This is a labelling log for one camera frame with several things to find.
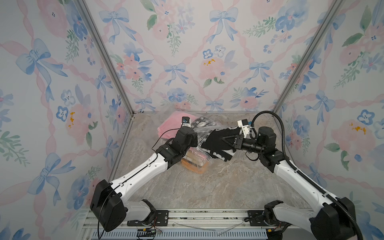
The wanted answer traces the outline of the black white patterned blanket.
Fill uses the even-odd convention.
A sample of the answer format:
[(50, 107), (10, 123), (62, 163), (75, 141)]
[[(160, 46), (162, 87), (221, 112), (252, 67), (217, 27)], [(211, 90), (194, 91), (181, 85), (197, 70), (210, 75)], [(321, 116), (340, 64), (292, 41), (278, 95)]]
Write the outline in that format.
[(202, 140), (200, 148), (213, 159), (221, 159), (228, 162), (234, 156), (236, 149), (232, 149), (223, 140), (222, 137), (230, 135), (239, 135), (239, 127), (226, 128), (222, 130), (213, 130), (206, 138)]

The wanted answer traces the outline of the pink fluffy blanket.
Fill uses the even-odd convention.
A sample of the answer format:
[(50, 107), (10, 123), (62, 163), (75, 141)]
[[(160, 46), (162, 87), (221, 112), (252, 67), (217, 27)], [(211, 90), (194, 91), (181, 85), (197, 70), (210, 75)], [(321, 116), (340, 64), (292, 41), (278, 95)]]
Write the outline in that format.
[(189, 117), (191, 123), (198, 118), (186, 112), (175, 111), (158, 127), (158, 136), (163, 139), (174, 138), (182, 125), (182, 117)]

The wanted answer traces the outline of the clear plastic vacuum bag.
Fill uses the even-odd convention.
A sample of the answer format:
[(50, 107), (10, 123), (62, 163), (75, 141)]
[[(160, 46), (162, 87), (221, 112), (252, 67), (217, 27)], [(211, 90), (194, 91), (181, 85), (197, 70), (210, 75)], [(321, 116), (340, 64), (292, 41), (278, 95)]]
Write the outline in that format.
[(229, 161), (236, 150), (224, 138), (240, 132), (204, 116), (197, 117), (183, 111), (168, 109), (156, 114), (153, 124), (159, 124), (159, 140), (164, 142), (153, 157), (163, 159), (167, 168), (181, 162), (188, 169), (203, 173), (213, 159)]

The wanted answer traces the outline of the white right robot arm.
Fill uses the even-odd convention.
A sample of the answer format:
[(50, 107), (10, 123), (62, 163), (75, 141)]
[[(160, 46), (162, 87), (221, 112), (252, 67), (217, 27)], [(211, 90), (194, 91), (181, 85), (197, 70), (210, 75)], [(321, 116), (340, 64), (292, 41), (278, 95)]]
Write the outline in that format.
[(243, 133), (222, 137), (232, 149), (258, 154), (260, 162), (271, 173), (287, 182), (311, 206), (302, 210), (272, 201), (265, 205), (260, 217), (248, 217), (252, 222), (263, 222), (268, 226), (283, 224), (271, 234), (282, 235), (289, 226), (297, 226), (313, 234), (317, 240), (348, 240), (363, 234), (356, 220), (355, 205), (348, 198), (339, 198), (326, 191), (276, 148), (276, 134), (269, 127), (261, 127), (256, 139), (247, 139)]

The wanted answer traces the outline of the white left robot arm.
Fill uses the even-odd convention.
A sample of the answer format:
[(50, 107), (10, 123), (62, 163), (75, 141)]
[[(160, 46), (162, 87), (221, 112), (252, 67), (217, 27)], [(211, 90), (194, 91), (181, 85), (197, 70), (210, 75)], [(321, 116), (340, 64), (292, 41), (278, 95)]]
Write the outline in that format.
[(121, 223), (139, 221), (151, 225), (156, 209), (148, 200), (130, 201), (131, 196), (152, 178), (181, 161), (191, 147), (197, 147), (198, 134), (181, 127), (176, 136), (161, 145), (144, 163), (126, 175), (111, 181), (100, 181), (95, 188), (90, 209), (105, 232)]

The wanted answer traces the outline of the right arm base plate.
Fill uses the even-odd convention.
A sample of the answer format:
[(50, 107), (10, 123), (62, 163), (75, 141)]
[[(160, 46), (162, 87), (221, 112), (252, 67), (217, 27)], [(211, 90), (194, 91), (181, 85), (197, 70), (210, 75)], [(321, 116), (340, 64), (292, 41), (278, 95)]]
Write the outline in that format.
[(281, 222), (277, 218), (267, 211), (264, 210), (248, 210), (248, 216), (244, 219), (246, 223), (249, 223), (252, 227), (284, 227), (288, 223)]

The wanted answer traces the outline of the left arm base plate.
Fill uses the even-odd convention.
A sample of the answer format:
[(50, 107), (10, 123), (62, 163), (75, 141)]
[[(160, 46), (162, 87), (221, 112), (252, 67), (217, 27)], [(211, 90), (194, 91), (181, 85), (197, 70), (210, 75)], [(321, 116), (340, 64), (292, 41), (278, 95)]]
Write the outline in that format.
[(149, 216), (143, 221), (127, 221), (128, 227), (166, 227), (169, 221), (169, 213), (168, 210), (155, 210), (152, 211)]

